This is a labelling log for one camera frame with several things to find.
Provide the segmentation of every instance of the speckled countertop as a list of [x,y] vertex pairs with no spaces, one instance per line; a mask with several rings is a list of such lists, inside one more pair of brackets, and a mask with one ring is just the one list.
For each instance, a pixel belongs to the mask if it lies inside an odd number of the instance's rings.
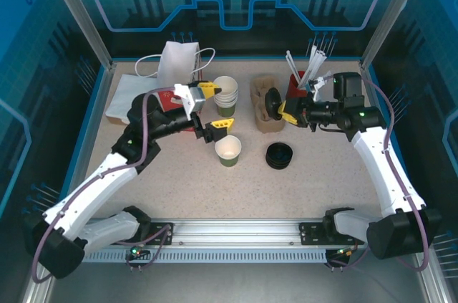
[[[157,63],[142,65],[154,72]],[[357,62],[325,62],[318,74],[359,71]],[[134,63],[118,63],[109,91],[108,107],[121,74],[133,73]],[[376,191],[358,153],[344,135],[286,125],[280,133],[262,134],[255,126],[250,102],[250,80],[261,74],[281,79],[282,96],[289,78],[286,62],[214,62],[204,78],[229,75],[238,81],[239,97],[232,134],[242,143],[238,164],[223,167],[214,144],[180,133],[158,140],[156,159],[133,181],[122,187],[96,217],[107,217],[125,206],[136,205],[153,218],[307,218],[322,217],[326,209],[350,206],[380,215]],[[332,100],[332,82],[322,88]],[[213,99],[206,102],[203,123],[222,119]],[[110,151],[124,127],[102,117],[88,172]],[[284,170],[265,162],[267,147],[285,142],[293,160]]]

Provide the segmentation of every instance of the enclosure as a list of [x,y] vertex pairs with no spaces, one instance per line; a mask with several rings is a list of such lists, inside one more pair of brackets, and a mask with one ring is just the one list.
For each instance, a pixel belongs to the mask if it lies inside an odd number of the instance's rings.
[[[2,302],[455,302],[458,0],[0,2]],[[121,76],[133,74],[140,57],[161,54],[167,41],[214,48],[204,79],[237,80],[239,163],[222,167],[214,147],[192,133],[162,139],[160,160],[94,216],[136,205],[154,221],[174,223],[174,241],[158,263],[131,274],[121,265],[128,248],[110,246],[67,278],[35,284],[24,216],[65,198],[103,161],[125,128],[104,115]],[[393,149],[426,205],[442,215],[422,272],[372,255],[343,273],[324,260],[300,260],[341,248],[304,247],[300,223],[320,223],[326,210],[342,206],[381,215],[368,171],[344,136],[292,125],[256,129],[250,81],[273,75],[284,97],[286,51],[305,68],[311,45],[328,56],[320,75],[358,72],[395,107]],[[148,59],[140,68],[153,73],[159,63]],[[381,95],[368,84],[363,91],[366,106],[390,121]],[[326,84],[323,95],[332,94]],[[213,102],[201,118],[220,118]],[[277,141],[294,151],[284,171],[263,158]],[[422,259],[407,257],[416,265]]]

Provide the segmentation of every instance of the stacked paper cups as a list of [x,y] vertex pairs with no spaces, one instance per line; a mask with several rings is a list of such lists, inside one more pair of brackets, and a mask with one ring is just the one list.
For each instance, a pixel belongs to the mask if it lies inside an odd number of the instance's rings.
[[218,114],[221,117],[231,117],[235,112],[235,104],[238,97],[238,85],[232,77],[220,76],[213,81],[221,88],[221,93],[215,95],[215,103]]

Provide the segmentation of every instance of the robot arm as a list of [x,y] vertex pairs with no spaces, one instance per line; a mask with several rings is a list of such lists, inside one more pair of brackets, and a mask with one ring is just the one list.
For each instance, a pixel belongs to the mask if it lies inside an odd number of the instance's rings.
[[[150,218],[135,207],[126,208],[123,212],[96,223],[88,224],[88,221],[118,189],[139,175],[157,156],[160,152],[156,143],[158,138],[190,128],[195,131],[197,138],[204,138],[206,143],[224,138],[232,127],[233,119],[210,122],[203,128],[197,114],[205,100],[220,91],[211,82],[175,85],[174,93],[181,98],[183,107],[167,112],[162,111],[154,95],[150,96],[146,106],[146,156],[141,163],[144,145],[142,108],[145,95],[136,97],[127,113],[130,124],[98,169],[63,201],[43,214],[30,214],[25,218],[27,251],[31,255],[35,254],[46,230],[60,217],[44,242],[39,262],[53,276],[63,278],[79,266],[85,254],[121,240],[131,239],[137,232],[146,236]],[[124,169],[106,172],[121,166]],[[71,204],[63,213],[64,206],[70,200]]]
[[[345,134],[347,140],[353,144],[368,169],[383,218],[365,216],[352,208],[337,208],[327,211],[324,220],[331,224],[332,232],[368,242],[379,259],[422,251],[422,239],[412,208],[384,155],[386,123],[379,109],[364,107],[359,74],[338,73],[327,77],[329,78],[333,79],[333,96],[336,102],[317,101],[317,87],[323,86],[322,78],[309,82],[311,92],[307,97],[296,97],[282,102],[275,88],[269,90],[265,96],[265,106],[272,118],[283,118],[300,128],[310,126],[312,132],[319,125],[336,125],[339,132]],[[389,154],[420,213],[430,245],[439,228],[441,216],[437,210],[426,207],[407,178],[395,152],[390,151]]]

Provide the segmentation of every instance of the red cup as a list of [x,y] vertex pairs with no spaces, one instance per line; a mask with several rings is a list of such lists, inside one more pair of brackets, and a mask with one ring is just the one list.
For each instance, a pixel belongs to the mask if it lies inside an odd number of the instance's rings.
[[[305,74],[303,70],[299,71],[299,76],[302,78],[302,76]],[[289,85],[288,85],[288,91],[286,93],[286,99],[292,98],[292,97],[306,97],[307,96],[307,90],[298,90],[298,84],[299,82],[296,81],[296,77],[294,74],[291,74],[289,77]]]

